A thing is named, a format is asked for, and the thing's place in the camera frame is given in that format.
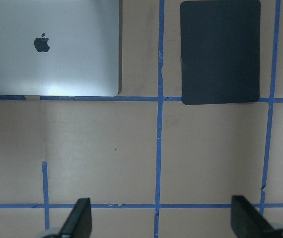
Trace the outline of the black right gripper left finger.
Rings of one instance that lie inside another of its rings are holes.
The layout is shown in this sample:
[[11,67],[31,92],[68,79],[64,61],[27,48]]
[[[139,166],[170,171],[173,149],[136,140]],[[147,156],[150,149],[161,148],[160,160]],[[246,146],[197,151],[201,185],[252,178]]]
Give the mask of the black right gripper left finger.
[[59,238],[89,238],[92,232],[90,198],[80,198],[59,231]]

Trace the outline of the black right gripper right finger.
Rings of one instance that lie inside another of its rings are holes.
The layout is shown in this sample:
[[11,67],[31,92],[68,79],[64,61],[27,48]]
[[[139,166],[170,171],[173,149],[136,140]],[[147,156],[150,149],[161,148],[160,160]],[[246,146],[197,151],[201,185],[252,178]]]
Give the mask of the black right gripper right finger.
[[269,222],[242,195],[231,198],[231,228],[237,238],[281,238]]

